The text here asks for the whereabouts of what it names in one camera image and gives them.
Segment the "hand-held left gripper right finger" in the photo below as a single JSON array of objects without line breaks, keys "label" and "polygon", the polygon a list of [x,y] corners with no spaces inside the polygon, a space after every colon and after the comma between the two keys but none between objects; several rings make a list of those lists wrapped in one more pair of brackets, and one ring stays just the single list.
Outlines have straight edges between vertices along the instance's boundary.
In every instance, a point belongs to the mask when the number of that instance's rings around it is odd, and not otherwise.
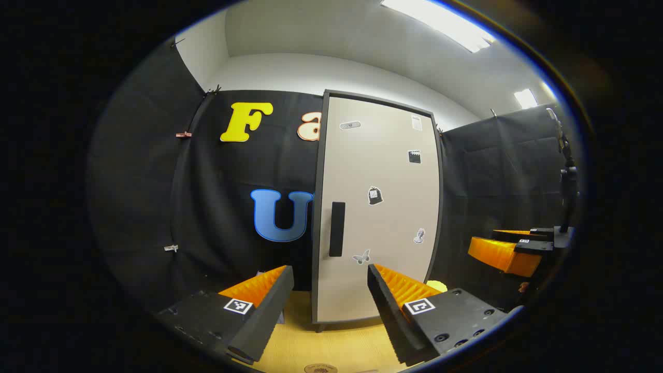
[{"label": "hand-held left gripper right finger", "polygon": [[466,290],[438,291],[371,264],[367,286],[396,356],[408,367],[443,363],[492,337],[511,314]]}]

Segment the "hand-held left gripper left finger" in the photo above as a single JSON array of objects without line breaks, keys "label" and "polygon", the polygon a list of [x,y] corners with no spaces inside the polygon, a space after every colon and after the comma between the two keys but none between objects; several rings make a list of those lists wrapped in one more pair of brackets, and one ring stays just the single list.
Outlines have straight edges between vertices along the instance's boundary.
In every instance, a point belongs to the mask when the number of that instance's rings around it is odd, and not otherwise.
[{"label": "hand-held left gripper left finger", "polygon": [[282,265],[222,291],[200,290],[156,313],[175,335],[214,358],[260,361],[294,287]]}]

